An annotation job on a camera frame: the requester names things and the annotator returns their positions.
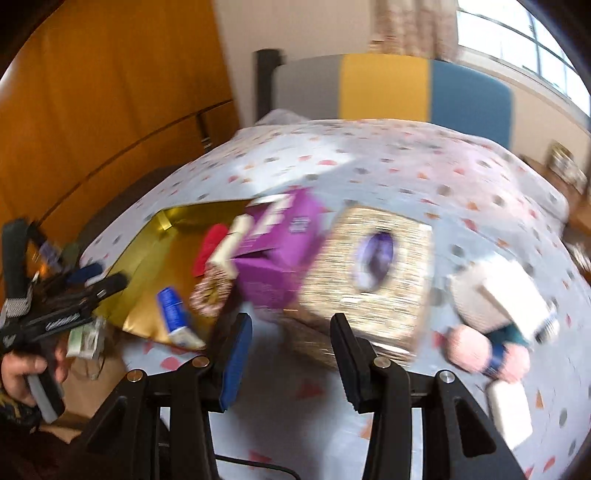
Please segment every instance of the person's hand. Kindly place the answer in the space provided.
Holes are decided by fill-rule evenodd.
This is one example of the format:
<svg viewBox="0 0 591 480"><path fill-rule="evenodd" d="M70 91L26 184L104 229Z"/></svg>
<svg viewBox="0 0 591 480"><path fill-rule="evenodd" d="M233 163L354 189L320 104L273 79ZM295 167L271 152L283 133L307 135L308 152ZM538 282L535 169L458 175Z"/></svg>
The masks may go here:
<svg viewBox="0 0 591 480"><path fill-rule="evenodd" d="M66 361L66 339L62 339L56 346L56 381L62 383L68 376L69 362ZM47 361L40 356L26 355L24 353L10 352L2 357L1 375L2 386L6 393L13 399L28 405L35 406L35 399L31 395L26 375L40 374L47 368Z"/></svg>

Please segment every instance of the silver bolt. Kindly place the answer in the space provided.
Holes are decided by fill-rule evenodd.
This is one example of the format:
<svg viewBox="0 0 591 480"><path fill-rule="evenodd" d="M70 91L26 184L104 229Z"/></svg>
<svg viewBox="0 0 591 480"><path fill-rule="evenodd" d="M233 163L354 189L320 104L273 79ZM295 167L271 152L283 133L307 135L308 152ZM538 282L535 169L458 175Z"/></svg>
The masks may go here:
<svg viewBox="0 0 591 480"><path fill-rule="evenodd" d="M132 370L127 374L127 380L129 380L132 383L136 383L142 380L143 376L144 373L141 370Z"/></svg>
<svg viewBox="0 0 591 480"><path fill-rule="evenodd" d="M199 355L193 358L191 362L195 368L205 368L209 365L209 358L204 355Z"/></svg>
<svg viewBox="0 0 591 480"><path fill-rule="evenodd" d="M456 376L449 370L444 370L439 374L439 378L441 378L444 383L452 383L456 379Z"/></svg>
<svg viewBox="0 0 591 480"><path fill-rule="evenodd" d="M386 358L384 356L377 356L376 358L374 358L374 365L378 368L388 368L390 365L392 365L392 362L389 358Z"/></svg>

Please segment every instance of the blue band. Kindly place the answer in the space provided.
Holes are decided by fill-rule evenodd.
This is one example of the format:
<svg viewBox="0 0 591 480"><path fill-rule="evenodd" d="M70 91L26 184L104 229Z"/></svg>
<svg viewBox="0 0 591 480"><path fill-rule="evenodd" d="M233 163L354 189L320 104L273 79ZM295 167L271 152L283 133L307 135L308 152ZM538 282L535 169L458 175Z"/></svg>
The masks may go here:
<svg viewBox="0 0 591 480"><path fill-rule="evenodd" d="M492 344L491 361L489 362L488 367L486 367L486 370L484 370L485 375L496 377L499 374L499 370L503 366L506 352L507 349L502 343Z"/></svg>

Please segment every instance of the cardboard box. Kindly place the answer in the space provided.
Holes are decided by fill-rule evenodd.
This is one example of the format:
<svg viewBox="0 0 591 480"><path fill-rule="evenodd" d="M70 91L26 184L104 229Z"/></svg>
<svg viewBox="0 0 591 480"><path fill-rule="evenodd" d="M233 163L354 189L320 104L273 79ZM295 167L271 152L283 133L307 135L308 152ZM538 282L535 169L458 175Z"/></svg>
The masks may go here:
<svg viewBox="0 0 591 480"><path fill-rule="evenodd" d="M274 196L262 213L261 206L246 209L256 223L234 255L238 286L254 306L282 309L319 250L322 205L308 189L294 189Z"/></svg>

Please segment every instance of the polka dot bed sheet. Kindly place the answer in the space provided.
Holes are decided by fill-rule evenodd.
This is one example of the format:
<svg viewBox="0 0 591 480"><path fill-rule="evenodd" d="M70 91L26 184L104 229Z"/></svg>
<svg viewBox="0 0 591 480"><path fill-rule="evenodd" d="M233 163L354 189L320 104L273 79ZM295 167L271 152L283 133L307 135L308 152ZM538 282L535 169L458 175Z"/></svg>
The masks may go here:
<svg viewBox="0 0 591 480"><path fill-rule="evenodd" d="M444 335L461 319L449 275L499 253L516 258L541 295L557 308L558 339L535 348L523 384L533 435L514 453L529 479L561 477L591 426L590 289L560 241L564 197L496 143L419 122L304 121L290 116L246 128L148 192L91 244L82 264L110 267L159 210L175 205L244 199L310 187L324 205L326 228L346 206L390 210L434 230L434 280L428 331L410 370L433 375L451 369L488 411L490 380L450 365ZM296 357L282 330L254 319L254 342L241 392L224 415L212 414L217 453L272 461L303 478L361 478L371 418L346 402L336 372ZM191 358L146 340L123 345L129 369L149 374ZM421 432L413 433L412 479L421 478ZM275 478L267 471L220 464L227 478Z"/></svg>

